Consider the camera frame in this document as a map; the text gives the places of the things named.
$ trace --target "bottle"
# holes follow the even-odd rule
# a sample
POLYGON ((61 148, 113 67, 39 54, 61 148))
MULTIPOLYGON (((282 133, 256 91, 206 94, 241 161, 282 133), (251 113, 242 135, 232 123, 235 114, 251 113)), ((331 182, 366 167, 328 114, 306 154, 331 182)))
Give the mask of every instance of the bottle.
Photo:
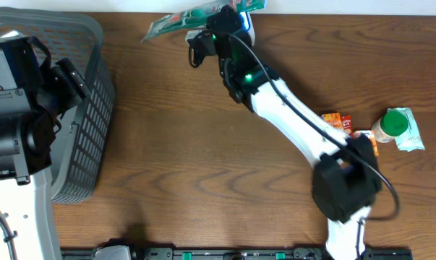
POLYGON ((388 143, 399 137, 407 130, 409 123, 402 113, 389 110, 372 126, 377 142, 388 143))

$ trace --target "wooden table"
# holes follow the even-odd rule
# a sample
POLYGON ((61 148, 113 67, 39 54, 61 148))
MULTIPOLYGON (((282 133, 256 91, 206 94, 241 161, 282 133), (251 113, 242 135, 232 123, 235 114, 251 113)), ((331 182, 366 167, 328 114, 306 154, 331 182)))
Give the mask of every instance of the wooden table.
MULTIPOLYGON (((140 42, 161 14, 90 14, 105 33, 118 96, 95 193, 54 205, 63 247, 126 237, 142 245, 284 247, 323 244, 327 222, 311 169, 274 126, 237 105, 216 57, 189 67, 185 32, 140 42)), ((379 145, 380 169, 403 209, 367 224, 372 246, 436 259, 436 17, 254 15, 256 53, 321 114, 367 129, 386 108, 410 107, 425 151, 379 145)), ((388 191, 372 214, 391 211, 388 191)))

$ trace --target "white backdrop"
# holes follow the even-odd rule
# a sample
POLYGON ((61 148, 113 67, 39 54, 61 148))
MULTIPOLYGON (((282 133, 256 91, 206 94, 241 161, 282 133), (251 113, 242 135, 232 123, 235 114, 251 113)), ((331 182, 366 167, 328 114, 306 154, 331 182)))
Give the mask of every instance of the white backdrop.
MULTIPOLYGON (((81 12, 179 12, 207 0, 0 0, 0 7, 81 12)), ((436 15, 436 0, 268 0, 265 13, 436 15)))

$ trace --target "gray plastic basket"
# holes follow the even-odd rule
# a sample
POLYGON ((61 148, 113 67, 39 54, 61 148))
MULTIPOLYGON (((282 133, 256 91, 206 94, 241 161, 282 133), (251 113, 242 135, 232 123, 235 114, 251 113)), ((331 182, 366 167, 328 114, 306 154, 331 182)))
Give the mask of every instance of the gray plastic basket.
MULTIPOLYGON (((11 30, 37 36, 53 62, 70 59, 92 90, 90 98, 65 113, 51 146, 53 202, 81 202, 95 188, 115 102, 115 89, 101 58, 101 26, 83 14, 0 8, 0 36, 11 30)), ((44 54, 35 52, 43 60, 44 54)))

